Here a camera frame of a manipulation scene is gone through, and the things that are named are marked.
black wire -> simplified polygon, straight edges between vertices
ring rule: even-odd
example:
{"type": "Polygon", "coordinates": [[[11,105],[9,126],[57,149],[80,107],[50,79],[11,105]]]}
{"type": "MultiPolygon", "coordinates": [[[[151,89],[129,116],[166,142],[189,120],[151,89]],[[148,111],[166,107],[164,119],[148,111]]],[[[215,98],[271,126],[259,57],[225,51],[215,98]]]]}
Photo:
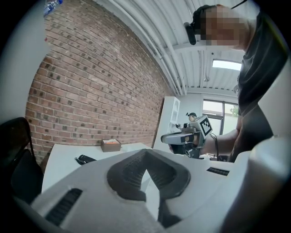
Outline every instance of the black wire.
{"type": "Polygon", "coordinates": [[[219,152],[218,152],[218,141],[217,141],[217,136],[214,133],[211,133],[210,136],[214,139],[215,141],[215,147],[216,147],[216,158],[217,161],[219,161],[219,152]]]}
{"type": "Polygon", "coordinates": [[[239,5],[241,5],[241,4],[243,4],[243,3],[245,3],[247,0],[243,0],[241,3],[239,3],[239,4],[237,4],[237,5],[235,5],[234,7],[231,7],[231,9],[235,9],[236,7],[238,7],[239,5]]]}

cardboard box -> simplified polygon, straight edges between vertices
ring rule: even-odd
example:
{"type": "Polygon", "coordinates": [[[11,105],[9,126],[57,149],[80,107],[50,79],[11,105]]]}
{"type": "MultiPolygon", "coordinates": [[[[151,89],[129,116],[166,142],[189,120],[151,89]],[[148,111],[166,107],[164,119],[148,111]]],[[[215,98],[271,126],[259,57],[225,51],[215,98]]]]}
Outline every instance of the cardboard box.
{"type": "Polygon", "coordinates": [[[101,149],[103,152],[120,151],[121,143],[118,140],[116,140],[118,142],[117,144],[106,144],[106,141],[110,141],[110,139],[101,141],[101,149]]]}

white ceiling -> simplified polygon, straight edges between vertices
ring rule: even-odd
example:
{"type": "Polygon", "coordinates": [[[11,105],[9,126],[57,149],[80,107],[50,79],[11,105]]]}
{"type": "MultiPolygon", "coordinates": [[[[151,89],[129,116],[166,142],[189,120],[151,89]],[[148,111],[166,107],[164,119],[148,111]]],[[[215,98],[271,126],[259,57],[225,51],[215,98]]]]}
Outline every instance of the white ceiling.
{"type": "MultiPolygon", "coordinates": [[[[213,59],[241,62],[242,51],[189,44],[183,24],[192,22],[202,5],[233,7],[242,0],[95,0],[127,24],[149,48],[177,95],[187,92],[236,96],[239,71],[212,68],[213,59]]],[[[255,19],[259,7],[251,0],[235,9],[255,19]]]]}

black chair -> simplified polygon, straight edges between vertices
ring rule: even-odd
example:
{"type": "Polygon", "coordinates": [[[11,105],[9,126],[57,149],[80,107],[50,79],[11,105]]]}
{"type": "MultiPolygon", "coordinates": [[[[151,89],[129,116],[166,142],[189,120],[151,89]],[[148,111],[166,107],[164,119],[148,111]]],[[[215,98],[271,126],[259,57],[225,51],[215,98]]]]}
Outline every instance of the black chair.
{"type": "Polygon", "coordinates": [[[44,175],[35,159],[27,120],[19,117],[2,124],[0,143],[0,168],[5,188],[31,204],[41,193],[44,175]],[[28,144],[31,151],[25,148],[28,144]]]}

